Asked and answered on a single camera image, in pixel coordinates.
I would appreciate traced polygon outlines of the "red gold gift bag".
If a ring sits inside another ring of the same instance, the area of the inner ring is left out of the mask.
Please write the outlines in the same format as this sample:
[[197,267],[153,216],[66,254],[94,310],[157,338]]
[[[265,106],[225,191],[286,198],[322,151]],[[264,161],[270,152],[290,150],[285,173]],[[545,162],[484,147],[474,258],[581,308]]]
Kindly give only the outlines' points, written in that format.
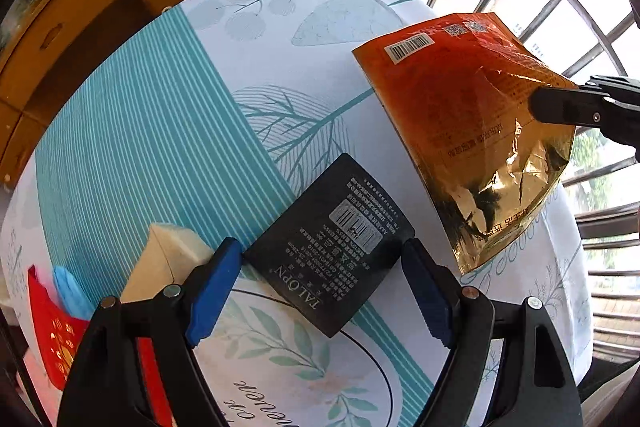
[[[29,306],[37,345],[49,381],[63,391],[80,340],[89,322],[76,319],[56,305],[47,288],[39,281],[35,265],[27,271]],[[150,400],[153,421],[160,426],[175,426],[169,402],[160,380],[150,338],[136,340],[136,351],[141,363],[143,388]]]

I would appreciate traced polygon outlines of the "blue face mask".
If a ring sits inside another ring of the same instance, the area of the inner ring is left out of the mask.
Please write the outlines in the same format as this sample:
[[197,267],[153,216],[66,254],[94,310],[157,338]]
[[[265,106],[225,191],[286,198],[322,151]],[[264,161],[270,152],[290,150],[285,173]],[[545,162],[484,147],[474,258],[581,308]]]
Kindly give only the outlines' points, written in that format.
[[76,277],[61,265],[55,265],[53,282],[65,312],[75,319],[90,321],[96,307],[90,303]]

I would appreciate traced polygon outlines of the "black TALOPN packet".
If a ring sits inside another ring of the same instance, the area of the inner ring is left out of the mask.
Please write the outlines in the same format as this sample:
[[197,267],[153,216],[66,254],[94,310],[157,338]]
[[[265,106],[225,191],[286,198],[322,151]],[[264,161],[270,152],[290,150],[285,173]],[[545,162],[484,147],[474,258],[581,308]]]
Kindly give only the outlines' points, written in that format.
[[326,337],[366,303],[416,231],[352,156],[338,156],[245,258]]

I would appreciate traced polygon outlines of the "teal white patterned tablecloth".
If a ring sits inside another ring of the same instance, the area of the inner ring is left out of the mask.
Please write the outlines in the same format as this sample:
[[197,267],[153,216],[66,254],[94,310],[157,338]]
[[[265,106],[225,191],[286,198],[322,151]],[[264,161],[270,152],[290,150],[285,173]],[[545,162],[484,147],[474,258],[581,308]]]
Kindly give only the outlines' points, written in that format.
[[1,230],[9,294],[42,366],[28,269],[35,265],[64,310],[53,282],[61,265],[97,307],[120,298],[150,225],[177,225],[214,252],[227,237],[242,246],[213,332],[193,350],[224,426],[420,426],[449,350],[428,330],[402,271],[407,241],[331,338],[245,258],[346,153],[461,285],[504,303],[542,302],[577,386],[592,346],[586,273],[556,184],[517,239],[461,273],[419,171],[352,53],[433,18],[414,0],[186,0],[117,49],[50,124]]

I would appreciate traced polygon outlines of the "beige small box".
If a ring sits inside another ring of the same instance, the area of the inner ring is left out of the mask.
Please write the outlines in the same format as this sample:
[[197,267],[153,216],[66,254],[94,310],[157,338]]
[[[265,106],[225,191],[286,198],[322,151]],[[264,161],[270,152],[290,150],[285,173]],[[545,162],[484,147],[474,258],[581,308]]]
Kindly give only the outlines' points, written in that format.
[[119,300],[133,303],[151,299],[167,285],[181,285],[191,271],[205,265],[213,253],[190,229],[152,223],[148,241]]

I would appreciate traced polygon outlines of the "orange gold foil pouch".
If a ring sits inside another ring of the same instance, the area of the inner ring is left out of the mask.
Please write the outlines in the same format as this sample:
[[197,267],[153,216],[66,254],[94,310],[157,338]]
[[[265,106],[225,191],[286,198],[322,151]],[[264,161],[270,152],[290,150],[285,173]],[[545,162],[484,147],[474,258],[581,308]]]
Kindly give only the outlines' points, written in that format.
[[456,13],[352,52],[408,150],[461,273],[529,226],[570,161],[575,129],[536,121],[540,87],[575,89],[495,13]]

